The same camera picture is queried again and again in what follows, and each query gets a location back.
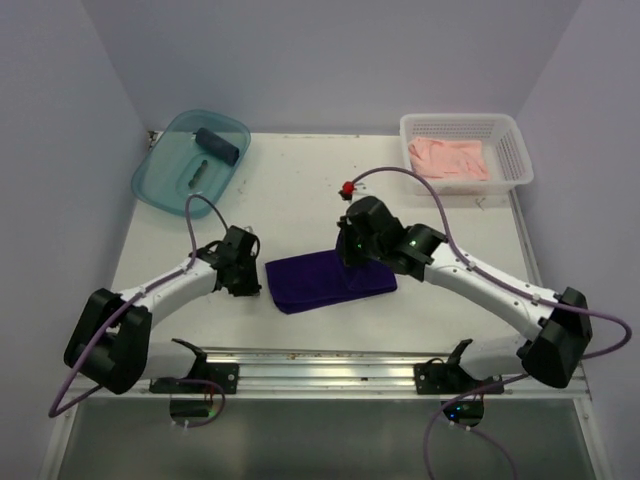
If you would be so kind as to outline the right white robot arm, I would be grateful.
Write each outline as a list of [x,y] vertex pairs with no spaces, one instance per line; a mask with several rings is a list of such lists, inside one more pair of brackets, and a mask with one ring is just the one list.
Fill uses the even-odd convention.
[[461,393],[509,374],[568,386],[592,338],[581,292],[567,288],[558,294],[457,254],[445,234],[424,224],[402,225],[374,196],[352,202],[338,227],[337,250],[346,266],[380,263],[396,275],[454,292],[514,329],[512,336],[461,341],[429,378]]

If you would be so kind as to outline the purple towel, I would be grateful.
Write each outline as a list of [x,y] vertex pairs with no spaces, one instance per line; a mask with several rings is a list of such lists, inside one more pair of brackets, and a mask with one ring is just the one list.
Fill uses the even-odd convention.
[[297,314],[397,290],[391,269],[367,260],[346,266],[338,251],[325,250],[265,264],[269,292],[278,310]]

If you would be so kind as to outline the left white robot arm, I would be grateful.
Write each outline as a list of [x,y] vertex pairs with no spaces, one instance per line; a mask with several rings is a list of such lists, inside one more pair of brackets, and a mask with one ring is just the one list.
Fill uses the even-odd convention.
[[234,297],[260,293],[260,240],[231,226],[221,240],[198,248],[174,270],[136,288],[93,292],[64,352],[64,363],[114,394],[141,380],[175,382],[185,392],[213,380],[204,351],[173,339],[151,341],[152,330],[190,302],[225,290]]

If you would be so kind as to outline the dark navy blue towel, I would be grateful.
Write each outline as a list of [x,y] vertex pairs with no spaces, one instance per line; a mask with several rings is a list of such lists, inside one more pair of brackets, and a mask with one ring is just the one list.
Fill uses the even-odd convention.
[[195,143],[230,167],[237,163],[240,156],[239,149],[235,145],[206,128],[196,131]]

